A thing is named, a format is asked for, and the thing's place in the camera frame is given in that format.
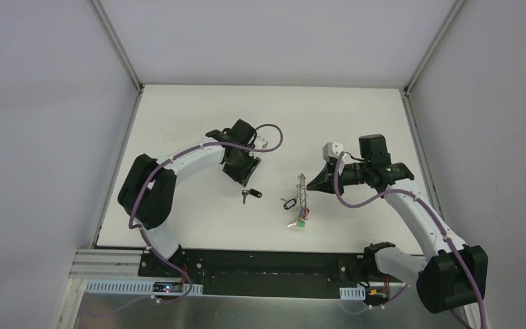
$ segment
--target white panel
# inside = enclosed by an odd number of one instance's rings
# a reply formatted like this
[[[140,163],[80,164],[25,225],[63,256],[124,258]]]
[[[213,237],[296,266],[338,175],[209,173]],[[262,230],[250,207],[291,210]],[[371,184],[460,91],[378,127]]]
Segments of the white panel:
[[[338,141],[358,155],[358,137],[383,134],[395,162],[404,162],[422,186],[400,93],[359,88],[253,86],[147,86],[136,114],[98,245],[142,247],[140,234],[128,230],[128,215],[117,202],[118,192],[140,154],[171,154],[197,143],[206,132],[230,127],[237,119],[252,125],[276,123],[284,145],[262,162],[249,188],[263,193],[242,204],[239,184],[208,168],[176,188],[168,218],[180,244],[189,248],[277,250],[300,252],[361,252],[370,243],[390,241],[403,251],[421,254],[418,243],[383,199],[361,209],[345,208],[335,195],[308,193],[310,219],[304,229],[287,228],[297,216],[284,210],[304,173],[308,182],[323,168],[322,147]],[[278,133],[264,128],[259,135],[269,146]],[[344,198],[360,202],[376,192],[366,185],[350,186]]]
[[[526,328],[526,1],[469,1],[412,105],[447,222],[489,255],[493,328]]]
[[[405,86],[453,0],[102,2],[144,83]]]
[[[0,1],[0,328],[48,328],[134,88],[87,1]]]

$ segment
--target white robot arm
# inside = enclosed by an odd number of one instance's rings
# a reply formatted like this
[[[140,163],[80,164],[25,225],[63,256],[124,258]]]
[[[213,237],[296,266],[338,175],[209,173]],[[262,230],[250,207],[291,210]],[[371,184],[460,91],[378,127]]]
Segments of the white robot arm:
[[[275,148],[281,145],[281,132],[280,135],[280,142]],[[190,176],[215,165],[223,165],[224,173],[246,186],[261,161],[251,154],[257,139],[256,129],[238,120],[230,129],[208,132],[198,146],[176,155],[161,159],[146,154],[137,157],[118,194],[118,203],[131,215],[130,228],[144,230],[147,242],[160,255],[170,258],[179,247],[175,231],[170,221],[166,220],[172,208],[175,187]],[[152,186],[146,187],[140,195],[142,188],[149,182],[153,182]]]
[[[424,256],[411,256],[392,243],[378,243],[365,248],[370,262],[365,276],[390,274],[418,291],[424,306],[432,313],[476,302],[476,295],[449,242],[463,258],[484,296],[488,258],[480,246],[469,247],[424,200],[410,170],[403,163],[392,164],[382,135],[360,137],[363,159],[355,159],[340,143],[323,148],[324,169],[308,184],[308,191],[334,193],[351,208],[341,194],[344,186],[367,184],[390,204],[406,223]]]

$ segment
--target metal floor panel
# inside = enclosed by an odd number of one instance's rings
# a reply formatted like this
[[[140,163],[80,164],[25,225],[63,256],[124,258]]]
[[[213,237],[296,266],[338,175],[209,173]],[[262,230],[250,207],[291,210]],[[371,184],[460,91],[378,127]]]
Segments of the metal floor panel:
[[[393,287],[392,293],[399,289]],[[402,328],[461,329],[448,312],[426,311],[416,292],[407,291],[384,310],[373,308],[361,315],[349,315],[366,308],[363,302],[267,297],[189,297],[174,304],[157,305],[144,299],[106,317],[89,313],[109,312],[136,298],[132,295],[87,294],[82,301],[75,329],[295,329],[295,328]]]

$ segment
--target white tabletop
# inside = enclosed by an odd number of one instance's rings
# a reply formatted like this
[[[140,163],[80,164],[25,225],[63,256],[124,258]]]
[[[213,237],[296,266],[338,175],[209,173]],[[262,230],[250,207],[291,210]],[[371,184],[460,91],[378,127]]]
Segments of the white tabletop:
[[[248,188],[263,193],[242,204],[241,187],[211,167],[177,186],[167,220],[185,248],[294,252],[361,252],[370,243],[390,241],[404,252],[421,254],[418,243],[396,212],[382,199],[360,209],[345,208],[334,195],[309,192],[309,220],[287,228],[297,215],[280,198],[296,193],[297,176],[308,182],[324,166],[325,143],[343,143],[360,156],[358,137],[383,134],[393,162],[404,162],[424,191],[422,173],[398,90],[267,86],[146,86],[121,162],[98,246],[143,247],[117,196],[136,156],[174,154],[196,145],[210,130],[231,127],[237,119],[252,126],[275,123],[284,144],[269,154],[251,176]],[[258,134],[272,147],[273,128]],[[376,192],[347,186],[344,198],[364,201]]]

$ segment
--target white wall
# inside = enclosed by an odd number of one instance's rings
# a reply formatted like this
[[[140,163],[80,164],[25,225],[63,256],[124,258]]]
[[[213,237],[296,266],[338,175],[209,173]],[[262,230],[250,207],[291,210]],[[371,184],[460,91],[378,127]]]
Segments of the white wall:
[[[47,328],[135,92],[87,1],[0,1],[0,328]]]
[[[447,221],[489,255],[493,328],[526,328],[526,1],[469,1],[412,105]]]
[[[103,0],[144,83],[405,86],[454,0]]]

